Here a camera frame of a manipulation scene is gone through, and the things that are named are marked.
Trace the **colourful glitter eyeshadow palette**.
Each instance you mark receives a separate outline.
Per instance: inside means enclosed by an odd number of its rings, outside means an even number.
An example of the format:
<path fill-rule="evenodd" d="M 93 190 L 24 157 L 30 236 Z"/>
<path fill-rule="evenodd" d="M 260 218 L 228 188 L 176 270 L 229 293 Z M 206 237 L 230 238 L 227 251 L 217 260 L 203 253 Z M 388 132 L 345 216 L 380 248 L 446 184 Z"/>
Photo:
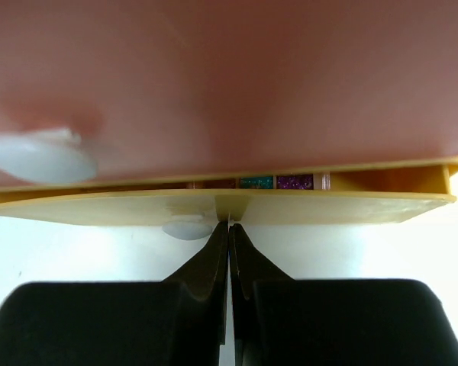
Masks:
<path fill-rule="evenodd" d="M 188 189 L 265 189 L 265 190 L 330 190 L 330 173 L 267 175 L 218 180 L 189 181 Z"/>

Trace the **yellow drawer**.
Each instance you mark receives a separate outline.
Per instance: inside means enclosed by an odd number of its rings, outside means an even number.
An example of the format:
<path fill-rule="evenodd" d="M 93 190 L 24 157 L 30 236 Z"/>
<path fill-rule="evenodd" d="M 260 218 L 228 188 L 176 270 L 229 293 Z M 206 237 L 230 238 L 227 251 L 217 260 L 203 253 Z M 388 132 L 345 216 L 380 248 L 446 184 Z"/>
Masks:
<path fill-rule="evenodd" d="M 179 239 L 220 222 L 249 225 L 400 223 L 456 198 L 458 156 L 318 169 L 330 190 L 188 189 L 189 181 L 0 190 L 0 217 L 83 226 L 161 226 Z"/>

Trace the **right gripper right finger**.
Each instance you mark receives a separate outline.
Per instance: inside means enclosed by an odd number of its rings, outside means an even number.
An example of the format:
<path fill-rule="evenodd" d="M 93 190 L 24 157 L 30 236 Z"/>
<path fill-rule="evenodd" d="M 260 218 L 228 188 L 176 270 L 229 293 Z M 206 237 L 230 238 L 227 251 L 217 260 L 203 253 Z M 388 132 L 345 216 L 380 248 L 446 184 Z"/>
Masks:
<path fill-rule="evenodd" d="M 409 279 L 296 280 L 229 231 L 238 365 L 458 365 L 438 297 Z"/>

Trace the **orange drawer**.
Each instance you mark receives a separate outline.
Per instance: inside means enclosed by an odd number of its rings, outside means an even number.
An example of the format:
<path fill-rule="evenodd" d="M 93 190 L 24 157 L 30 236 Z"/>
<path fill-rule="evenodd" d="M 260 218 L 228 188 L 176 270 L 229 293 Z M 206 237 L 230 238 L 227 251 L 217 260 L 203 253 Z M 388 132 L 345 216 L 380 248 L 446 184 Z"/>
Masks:
<path fill-rule="evenodd" d="M 0 186 L 458 155 L 458 1 L 0 1 Z"/>

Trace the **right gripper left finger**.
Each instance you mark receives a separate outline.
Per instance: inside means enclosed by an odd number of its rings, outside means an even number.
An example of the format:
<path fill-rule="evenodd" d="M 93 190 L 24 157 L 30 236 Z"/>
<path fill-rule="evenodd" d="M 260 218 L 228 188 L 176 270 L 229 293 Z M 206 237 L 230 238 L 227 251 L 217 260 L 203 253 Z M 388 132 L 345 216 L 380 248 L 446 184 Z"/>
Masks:
<path fill-rule="evenodd" d="M 0 307 L 0 365 L 216 365 L 228 224 L 156 282 L 31 282 Z"/>

